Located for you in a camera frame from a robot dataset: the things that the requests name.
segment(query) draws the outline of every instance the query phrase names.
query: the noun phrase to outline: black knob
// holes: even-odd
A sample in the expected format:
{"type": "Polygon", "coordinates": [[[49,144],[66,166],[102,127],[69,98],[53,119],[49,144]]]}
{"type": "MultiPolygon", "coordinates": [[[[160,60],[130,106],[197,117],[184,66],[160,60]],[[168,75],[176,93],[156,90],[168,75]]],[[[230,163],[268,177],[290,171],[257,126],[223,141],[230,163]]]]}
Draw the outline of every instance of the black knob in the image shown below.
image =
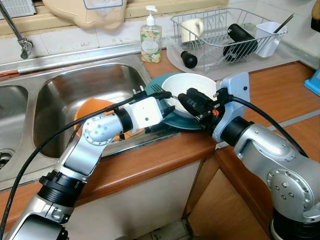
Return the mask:
{"type": "Polygon", "coordinates": [[[182,58],[182,61],[183,61],[184,65],[188,69],[193,69],[198,64],[197,57],[195,55],[187,52],[187,51],[183,51],[181,53],[181,58],[182,58]]]}

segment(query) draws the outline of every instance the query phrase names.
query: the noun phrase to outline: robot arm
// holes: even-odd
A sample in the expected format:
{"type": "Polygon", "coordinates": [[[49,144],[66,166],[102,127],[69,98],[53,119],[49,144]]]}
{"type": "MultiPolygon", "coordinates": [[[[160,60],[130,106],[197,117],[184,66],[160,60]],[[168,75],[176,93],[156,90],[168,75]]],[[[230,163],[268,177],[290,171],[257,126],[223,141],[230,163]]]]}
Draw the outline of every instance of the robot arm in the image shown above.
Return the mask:
{"type": "Polygon", "coordinates": [[[233,146],[235,155],[268,186],[275,240],[320,239],[320,164],[280,135],[243,119],[245,107],[231,96],[250,101],[248,73],[227,77],[220,86],[215,101],[193,88],[178,98],[213,139],[233,146]]]}
{"type": "Polygon", "coordinates": [[[42,188],[33,196],[5,239],[69,239],[62,224],[69,220],[75,202],[106,145],[119,134],[160,123],[163,115],[158,100],[148,97],[125,104],[108,115],[100,114],[85,121],[80,139],[74,139],[54,170],[41,177],[42,188]]]}

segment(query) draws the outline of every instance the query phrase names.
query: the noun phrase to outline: soap dispenser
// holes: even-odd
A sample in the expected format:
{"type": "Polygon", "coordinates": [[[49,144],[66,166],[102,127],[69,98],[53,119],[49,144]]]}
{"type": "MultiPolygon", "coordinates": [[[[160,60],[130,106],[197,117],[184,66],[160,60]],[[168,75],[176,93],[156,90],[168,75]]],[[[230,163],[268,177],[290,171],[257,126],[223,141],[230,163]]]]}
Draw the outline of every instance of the soap dispenser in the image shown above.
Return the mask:
{"type": "Polygon", "coordinates": [[[146,6],[145,9],[149,11],[149,16],[146,18],[146,24],[140,28],[141,58],[144,62],[159,63],[162,59],[162,28],[155,25],[155,18],[152,16],[152,12],[158,10],[153,5],[146,6]]]}

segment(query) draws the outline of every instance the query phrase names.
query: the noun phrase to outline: chopsticks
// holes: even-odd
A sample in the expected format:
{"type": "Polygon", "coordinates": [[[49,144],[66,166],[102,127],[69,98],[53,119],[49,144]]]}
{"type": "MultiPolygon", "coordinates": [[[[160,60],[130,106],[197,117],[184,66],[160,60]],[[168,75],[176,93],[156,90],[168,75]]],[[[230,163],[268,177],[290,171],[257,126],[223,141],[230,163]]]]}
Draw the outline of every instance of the chopsticks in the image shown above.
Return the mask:
{"type": "Polygon", "coordinates": [[[279,32],[280,29],[282,29],[284,25],[286,25],[293,17],[294,15],[291,14],[290,17],[288,17],[273,33],[276,34],[277,32],[279,32]]]}

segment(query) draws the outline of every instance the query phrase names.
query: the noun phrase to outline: white cup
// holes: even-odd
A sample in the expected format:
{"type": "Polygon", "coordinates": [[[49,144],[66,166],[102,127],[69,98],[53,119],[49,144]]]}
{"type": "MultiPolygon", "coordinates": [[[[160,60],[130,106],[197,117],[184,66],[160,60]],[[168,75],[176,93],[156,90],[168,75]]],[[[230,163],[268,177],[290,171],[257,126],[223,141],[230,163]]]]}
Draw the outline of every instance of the white cup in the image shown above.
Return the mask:
{"type": "Polygon", "coordinates": [[[193,18],[181,23],[181,41],[183,43],[194,41],[197,37],[201,37],[204,34],[204,23],[200,18],[193,18]]]}

